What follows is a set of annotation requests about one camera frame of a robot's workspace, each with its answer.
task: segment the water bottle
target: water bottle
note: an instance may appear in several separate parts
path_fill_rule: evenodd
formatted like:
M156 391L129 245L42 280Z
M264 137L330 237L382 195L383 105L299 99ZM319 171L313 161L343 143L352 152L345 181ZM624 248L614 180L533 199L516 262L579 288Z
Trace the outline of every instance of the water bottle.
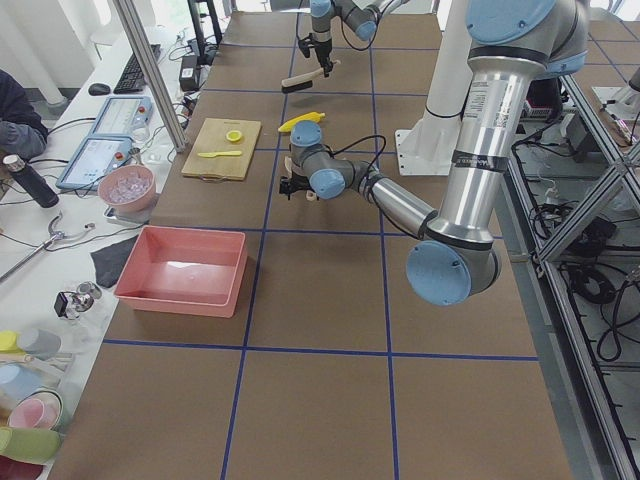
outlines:
M143 106L138 108L136 115L131 122L131 138L136 146L143 145L149 140L149 125L147 125L146 109Z
M3 163L13 179L42 208L53 207L58 203L58 195L47 185L47 181L18 155L7 155L4 157Z

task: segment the black computer mouse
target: black computer mouse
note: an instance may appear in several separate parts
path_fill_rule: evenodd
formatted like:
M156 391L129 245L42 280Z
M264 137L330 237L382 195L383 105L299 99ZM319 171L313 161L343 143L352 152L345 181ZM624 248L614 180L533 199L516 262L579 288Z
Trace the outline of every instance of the black computer mouse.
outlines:
M98 96L98 95L108 95L111 93L111 87L104 83L92 83L89 86L89 95Z

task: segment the pink bin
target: pink bin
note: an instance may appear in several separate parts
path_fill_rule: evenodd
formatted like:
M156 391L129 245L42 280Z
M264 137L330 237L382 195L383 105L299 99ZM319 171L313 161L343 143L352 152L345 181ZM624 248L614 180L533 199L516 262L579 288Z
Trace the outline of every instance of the pink bin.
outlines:
M228 318L246 263L244 233L147 225L115 295L138 310Z

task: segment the green cup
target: green cup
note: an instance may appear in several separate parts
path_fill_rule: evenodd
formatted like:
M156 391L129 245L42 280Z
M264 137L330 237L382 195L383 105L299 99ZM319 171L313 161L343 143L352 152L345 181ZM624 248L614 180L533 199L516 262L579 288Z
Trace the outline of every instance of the green cup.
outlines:
M53 430L0 427L0 455L18 462L43 465L53 459L61 442Z

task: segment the black cloth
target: black cloth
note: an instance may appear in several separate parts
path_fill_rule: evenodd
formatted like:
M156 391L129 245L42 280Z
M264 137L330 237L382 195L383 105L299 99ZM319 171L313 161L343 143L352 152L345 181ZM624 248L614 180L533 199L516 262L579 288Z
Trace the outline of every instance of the black cloth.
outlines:
M122 242L91 252L98 285L109 288L116 284L137 239L138 236L136 235Z
M47 139L47 127L29 103L24 88L4 70L0 70L0 119L29 125Z

